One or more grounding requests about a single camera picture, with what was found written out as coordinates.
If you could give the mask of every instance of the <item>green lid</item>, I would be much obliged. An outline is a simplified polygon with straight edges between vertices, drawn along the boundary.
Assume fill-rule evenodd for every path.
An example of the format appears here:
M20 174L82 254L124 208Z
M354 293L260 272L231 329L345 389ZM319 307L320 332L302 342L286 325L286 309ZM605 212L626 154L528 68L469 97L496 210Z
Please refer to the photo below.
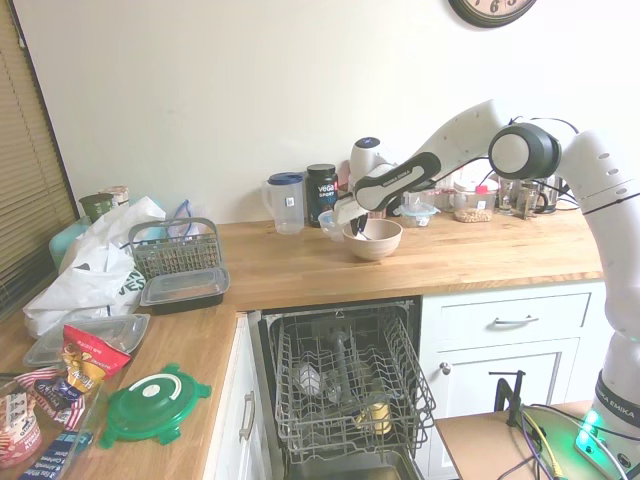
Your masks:
M211 387L179 371L175 363L160 373L118 390L109 399L107 428L100 445L110 448L119 438L143 440L157 437L166 445L180 436L180 423L199 398L211 395Z

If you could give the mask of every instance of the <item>blue lid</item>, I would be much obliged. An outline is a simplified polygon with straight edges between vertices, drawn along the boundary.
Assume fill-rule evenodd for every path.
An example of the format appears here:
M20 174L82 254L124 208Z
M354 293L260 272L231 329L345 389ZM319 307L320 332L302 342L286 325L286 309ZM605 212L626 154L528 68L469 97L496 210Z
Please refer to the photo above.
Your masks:
M269 177L269 185L293 185L294 183L300 183L302 181L302 175L299 173L276 173Z

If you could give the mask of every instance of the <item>bottle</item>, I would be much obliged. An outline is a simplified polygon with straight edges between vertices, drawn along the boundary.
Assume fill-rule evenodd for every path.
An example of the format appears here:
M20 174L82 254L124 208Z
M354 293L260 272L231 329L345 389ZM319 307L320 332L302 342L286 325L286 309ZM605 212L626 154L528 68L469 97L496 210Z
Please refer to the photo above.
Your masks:
M318 163L307 167L307 213L309 225L320 227L318 215L333 209L338 200L338 175L336 167L328 163Z

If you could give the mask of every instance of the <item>plastic container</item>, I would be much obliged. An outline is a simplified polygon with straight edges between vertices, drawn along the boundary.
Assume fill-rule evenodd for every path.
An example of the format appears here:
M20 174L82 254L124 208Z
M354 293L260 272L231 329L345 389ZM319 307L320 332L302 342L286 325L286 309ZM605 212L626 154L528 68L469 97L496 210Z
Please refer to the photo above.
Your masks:
M302 175L276 173L262 185L262 200L273 217L276 231L285 235L304 227Z
M426 227L429 225L431 217L439 211L436 207L427 203L400 205L398 207L400 223L403 227L408 228Z
M338 200L338 175L335 165L330 163L309 165L305 188L309 225L321 227L318 217L322 212L333 210L333 204Z
M489 222L496 204L497 182L486 180L482 185L468 181L456 182L453 195L453 216L463 223Z
M24 364L27 367L44 367L62 361L60 354L63 346L63 323L95 335L124 353L131 353L144 337L149 317L132 314L61 322L33 344L24 356Z
M219 267L159 275L144 286L140 305L158 315L212 307L222 303L229 283L229 272Z
M343 242L342 225L338 225L335 219L334 211L322 212L318 216L320 222L320 228L331 240L334 242Z
M95 223L102 215L107 213L113 207L112 193L96 193L82 197L78 200L84 208L84 212L91 219L91 223Z

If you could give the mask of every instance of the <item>plastic pitcher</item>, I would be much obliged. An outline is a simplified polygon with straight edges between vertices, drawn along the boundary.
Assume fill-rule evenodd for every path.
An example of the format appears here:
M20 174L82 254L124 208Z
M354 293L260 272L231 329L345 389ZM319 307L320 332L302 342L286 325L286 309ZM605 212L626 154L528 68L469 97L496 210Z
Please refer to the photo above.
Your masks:
M262 184L262 199L278 233L298 233L304 227L302 196L299 173L276 173Z

